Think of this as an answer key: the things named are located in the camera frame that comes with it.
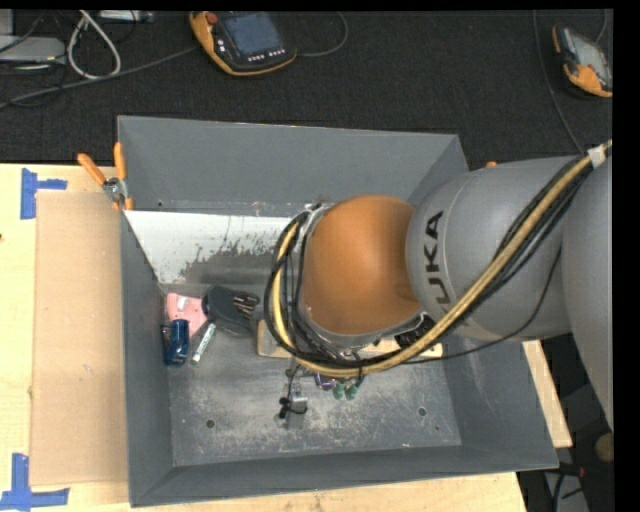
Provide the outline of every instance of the handheld device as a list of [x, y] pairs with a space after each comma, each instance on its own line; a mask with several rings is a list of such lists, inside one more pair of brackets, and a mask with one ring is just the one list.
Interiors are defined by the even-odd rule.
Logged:
[[191, 11], [189, 22], [207, 55], [230, 75], [267, 73], [296, 57], [264, 11]]
[[554, 25], [551, 33], [571, 83], [596, 96], [611, 98], [613, 75], [600, 46], [566, 25]]

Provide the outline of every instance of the bin floor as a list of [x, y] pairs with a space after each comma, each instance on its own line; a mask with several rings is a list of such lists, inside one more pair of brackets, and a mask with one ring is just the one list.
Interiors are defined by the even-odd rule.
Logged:
[[367, 376], [350, 401], [302, 377], [308, 411], [291, 429], [277, 418], [288, 367], [259, 356], [254, 340], [219, 331], [200, 365], [167, 368], [174, 464], [461, 443], [439, 361]]

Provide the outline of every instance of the blue cylinder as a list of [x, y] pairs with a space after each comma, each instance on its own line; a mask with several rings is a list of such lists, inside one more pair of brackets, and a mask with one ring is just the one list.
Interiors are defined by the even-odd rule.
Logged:
[[189, 355], [189, 322], [179, 319], [171, 322], [169, 344], [165, 345], [165, 363], [181, 366]]

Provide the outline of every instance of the plywood board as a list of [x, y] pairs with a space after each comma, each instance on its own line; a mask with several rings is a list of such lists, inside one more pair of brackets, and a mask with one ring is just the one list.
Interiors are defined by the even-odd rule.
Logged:
[[38, 193], [31, 483], [127, 478], [118, 213]]

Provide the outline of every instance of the gray bin wall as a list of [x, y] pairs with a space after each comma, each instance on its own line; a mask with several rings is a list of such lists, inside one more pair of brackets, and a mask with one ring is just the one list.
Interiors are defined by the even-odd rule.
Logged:
[[[288, 216], [319, 198], [372, 193], [417, 205], [437, 184], [468, 172], [453, 135], [123, 116], [118, 138], [136, 210], [155, 212]], [[286, 360], [262, 358], [251, 340], [222, 334], [199, 371], [164, 366], [163, 283], [124, 216], [121, 235], [132, 505], [557, 466], [518, 343], [370, 376], [348, 403], [303, 379], [305, 427], [278, 430], [272, 417]], [[477, 343], [447, 338], [451, 352]], [[341, 423], [329, 420], [336, 411]], [[207, 431], [211, 415], [216, 427]]]

